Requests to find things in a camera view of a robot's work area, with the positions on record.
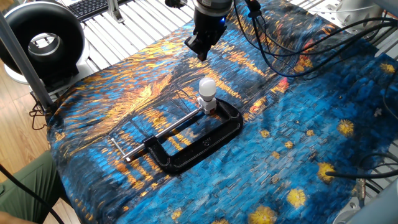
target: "wooden floor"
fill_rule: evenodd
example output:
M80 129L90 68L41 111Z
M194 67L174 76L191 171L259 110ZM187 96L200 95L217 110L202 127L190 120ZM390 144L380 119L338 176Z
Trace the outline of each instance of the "wooden floor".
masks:
M12 3L13 0L0 0L0 12ZM29 92L27 85L16 83L8 77L0 61L0 164L12 173L49 150L46 128L40 131L32 129L29 111L35 101ZM36 128L44 124L44 117L36 118ZM0 174L0 182L4 180L6 177ZM53 209L65 224L80 223L75 211L63 200L59 200ZM57 221L48 215L44 223L53 224Z

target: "black cable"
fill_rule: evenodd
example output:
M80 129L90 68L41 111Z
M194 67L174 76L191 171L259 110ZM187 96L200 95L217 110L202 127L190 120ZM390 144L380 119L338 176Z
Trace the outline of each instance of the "black cable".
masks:
M384 174L340 174L337 172L326 172L326 175L332 177L344 177L349 179L381 179L381 178L388 178L398 175L398 170L394 170L391 172L386 172Z
M376 168L379 168L379 167L382 167L382 166L398 166L398 163L393 163L393 162L391 162L391 163L386 163L386 164L379 164L379 165L377 165L377 166L374 166L374 167L370 167L370 168L368 168L367 170L374 170L374 169L376 169Z
M339 54L342 53L344 50L346 50L348 47L350 47L351 45L353 45L354 42L357 41L357 40L359 40L360 38L362 38L363 35L366 35L366 34L372 32L372 31L374 31L374 30L376 30L376 29L379 29L379 28L382 28L382 27L388 27L388 26L391 26L391 25L392 25L392 23L389 22L389 23L379 24L379 25L376 25L376 26L374 26L374 27L372 27L372 28L370 28L370 29L368 29L368 30L362 31L362 32L360 32L359 34L355 35L355 36L354 36L354 39L351 40L351 42L350 42L349 44L347 44L347 45L345 45L344 47L340 48L335 54L333 54L331 57L329 57L329 58L327 58L326 60L324 60L321 64L317 65L316 67L313 67L313 68L307 70L306 72L302 72L302 73L298 73L298 74L294 74L294 75L287 75L287 74L281 73L280 71L277 71L277 70L272 66L272 64L268 61L267 57L265 56L264 49L262 48L262 44L261 44L259 32L258 32L257 25L256 25L256 20L255 20L254 17L252 17L252 24L253 24L253 28L254 28L254 33L256 34L257 43L258 43L258 46L259 46L259 48L260 48L260 52L261 52L261 55L262 55L264 61L266 62L266 64L269 66L269 68L270 68L271 70L273 70L274 72L276 72L276 74L281 75L281 76L283 76L283 77L288 77L288 78L301 77L301 76L304 76L304 75L309 74L309 73L311 73L311 72L314 72L315 70L318 70L320 67L324 66L324 65L327 64L329 61L331 61L333 58L335 58L337 55L339 55Z
M243 29L241 20L240 20L240 18L239 18L238 8L236 7L236 0L234 0L234 10L235 10L236 17L237 17L237 19L238 19L239 27L240 27L240 29L241 29L241 31L242 31L242 33L243 33L244 38L245 38L254 48L260 50L259 47L255 46L255 45L248 39L248 37L247 37L247 35L246 35L246 33L245 33L244 29ZM341 31L344 31L344 30L346 30L346 29L349 29L349 28L354 27L354 26L356 26L356 25L360 25L360 24L365 23L365 22L370 22L370 21L383 21L383 20L385 20L385 21L390 21L390 22L395 22L395 25L397 25L397 20L392 19L392 18L369 18L369 19L364 19L364 20L355 22L355 23L353 23L353 24L350 24L350 25L348 25L348 26L346 26L346 27L344 27L344 28L340 28L340 29L338 29L338 30L332 32L330 35L327 35L326 37L324 37L324 38L322 38L322 39L320 39L320 40L318 40L318 41L316 41L316 42L310 44L309 46L305 47L304 49L299 50L298 52L294 52L294 53L292 53L292 54L287 54L287 55L272 54L272 53L270 53L270 52L267 52L267 54L271 54L271 55L273 55L273 56L279 56L279 57L288 57L288 56L293 56L293 55L297 55L297 54L302 54L302 55L316 55L316 54L322 54L322 53L325 53L325 52L327 52L327 51L329 51L329 50L331 50L331 49L334 49L334 48L339 47L339 46L341 46L341 45L343 45L343 44L345 44L345 43L350 42L350 41L351 41L351 38L354 38L355 36L350 37L349 39L344 40L344 41L340 42L339 44L336 44L336 45L334 45L334 46L332 46L332 47L330 47L330 48L328 48L328 49L322 50L322 51L320 51L320 52L309 52L309 53L303 53L303 52L306 51L306 50L308 50L308 49L311 49L311 48L314 47L315 45L317 45L317 44L319 44L319 43L321 43L321 42L323 42L323 41L329 39L330 37L332 37L332 36L334 36L334 35L340 33ZM285 50L293 51L293 50L291 50L291 49L288 49L288 48L283 47L282 45L280 45L280 44L277 43L276 41L275 41L275 44L281 46L281 47L284 48Z
M30 92L30 95L32 95L33 99L36 101L36 104L33 106L32 110L29 112L29 116L33 118L32 121L32 129L35 131L41 130L44 127L46 127L46 124L43 124L41 128L35 128L35 119L37 116L44 116L42 109L40 108L40 101L36 99L35 95L33 94L33 91Z
M269 42L268 42L268 39L267 39L267 36L265 36L266 37L266 46L267 46L267 48L268 48L268 52L271 52L271 48L269 47ZM281 59L279 59L278 57L276 57L276 56L273 56L276 60L278 60L278 61L280 61L280 62L282 62L283 64L285 64L286 66L288 66L289 68L291 68L291 69L294 69L291 65L289 65L288 63L286 63L284 60L281 60Z
M380 35L380 37L378 37L376 40L372 41L371 44L369 44L369 45L367 46L367 48L373 47L373 44L374 44L374 43L376 43L376 42L378 42L380 39L382 39L382 38L383 38L385 35L387 35L387 33L388 33L390 30L392 30L392 29L393 29L393 27L391 27L390 29L388 29L387 32L385 32L385 33L383 33L382 35ZM348 59L354 57L354 56L357 55L357 54L358 54L358 53L352 54L352 55L350 55L350 56L348 56L348 57L346 57L346 58L343 58L343 59L339 60L338 62L335 62L333 65L336 65L336 64L338 64L338 63L344 62L344 61L346 61L346 60L348 60ZM319 77L320 75L322 75L322 73L320 73L320 74L318 74L318 75L315 75L314 77L311 77L311 78L301 78L300 80L301 80L301 81L309 81L309 80L312 80L312 79L314 79L314 78Z
M380 190L379 189L377 189L377 188L375 188L373 185L371 185L371 184L369 184L369 183L365 183L365 185L367 186L367 187L369 187L370 189L372 189L375 193L377 193L377 194L379 194L380 193Z
M364 156L360 161L359 161L359 166L362 167L363 162L372 156L382 156L382 157L386 157L389 158L391 160L393 160L394 162L398 163L398 158L391 156L389 154L386 153L381 153L381 152L374 152L374 153L370 153L366 156ZM383 174L340 174L338 172L326 172L326 175L332 176L332 177L344 177L344 178L349 178L349 179L381 179L381 178L387 178L387 177L392 177L395 175L398 175L398 170L394 170L391 172L386 172Z
M388 14L388 12L387 11L384 11L384 18L386 18L387 17L387 14ZM379 34L379 32L380 32L380 30L377 30L372 36L370 36L370 37L365 37L365 40L367 40L367 41L372 41L378 34Z
M372 187L375 187L379 190L383 190L383 188L378 183L376 183L374 180L367 179L366 181L369 181L369 184L372 185Z
M28 193L30 196L38 200L44 207L54 216L54 218L58 221L59 224L63 224L62 219L58 216L58 214L52 209L52 207L42 198L40 198L35 192L31 191L31 189L27 188L24 184L19 182L4 166L0 164L0 172L2 172L9 180L11 180L17 187Z
M360 166L360 167L363 167L363 162L364 162L367 158L372 157L372 156L381 156L381 157L389 158L389 159L391 159L392 161L398 163L398 158L396 158L394 155L390 155L390 154L388 154L388 153L382 153L382 152L373 152L373 153L370 153L370 154L365 155L364 157L362 157L362 159L359 161L359 166Z
M264 16L260 16L261 17L261 19L262 19L262 22L264 23L264 26L266 26L266 19L264 18ZM263 30L263 32L264 32L264 35L265 35L265 37L267 37L268 39L270 39L276 46L278 46L278 47L280 47L280 48L282 48L282 49L284 49L284 50L287 50L287 51L289 51L289 52L292 52L292 53L296 53L296 51L294 51L294 50L292 50L292 49L289 49L289 48L287 48L287 47L285 47L285 46L283 46L282 44L280 44L280 43L278 43L278 41L276 41L275 39L273 39L272 37L271 37L271 35L269 35L269 34L267 34L267 31L264 29Z
M397 72L398 72L398 70L396 69L396 72L394 72L393 76L391 76L391 79L390 79L389 83L387 84L386 90L384 91L384 95L383 95L383 103L384 103L384 106L386 107L386 109L388 110L388 112L390 112L390 114L393 115L393 117L395 117L395 118L398 120L398 116L395 115L395 114L390 110L390 108L388 107L388 105L387 105L387 103L386 103L387 91L388 91L388 89L390 88L392 81L395 80L395 78L396 78L396 76L397 76Z

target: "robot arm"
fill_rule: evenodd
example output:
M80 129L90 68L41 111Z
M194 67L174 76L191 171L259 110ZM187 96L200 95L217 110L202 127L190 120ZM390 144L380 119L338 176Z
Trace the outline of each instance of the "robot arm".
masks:
M225 20L233 6L232 0L196 0L193 21L195 29L185 44L206 60L207 52L215 45L226 30Z

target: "metal bracket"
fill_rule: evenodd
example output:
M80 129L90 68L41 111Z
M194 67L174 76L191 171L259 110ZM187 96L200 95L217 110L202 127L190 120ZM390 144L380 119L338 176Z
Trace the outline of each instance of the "metal bracket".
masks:
M108 13L112 16L114 20L118 23L124 22L122 15L119 11L118 0L106 0L108 2Z

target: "blue fabric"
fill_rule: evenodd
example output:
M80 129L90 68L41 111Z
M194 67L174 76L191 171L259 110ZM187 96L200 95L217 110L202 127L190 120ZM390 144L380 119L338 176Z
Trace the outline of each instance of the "blue fabric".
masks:
M287 2L261 4L268 32L286 47L301 49L334 29ZM242 3L238 8L254 41L248 11ZM387 151L398 125L382 95L396 61L374 58L376 49L361 40L311 74L320 75L313 80L284 78L247 43L234 14L227 25L206 62L183 44L191 22L78 82L47 114L52 155L82 222L331 223L354 181L325 171L355 173L362 156ZM349 36L338 34L313 50ZM283 72L299 72L333 52L269 60ZM214 78L216 96L243 114L240 135L181 175L165 174L145 152L125 163L110 139L130 151L194 110L203 77ZM397 87L394 82L386 98L393 112ZM163 147L173 154L219 122L201 115Z

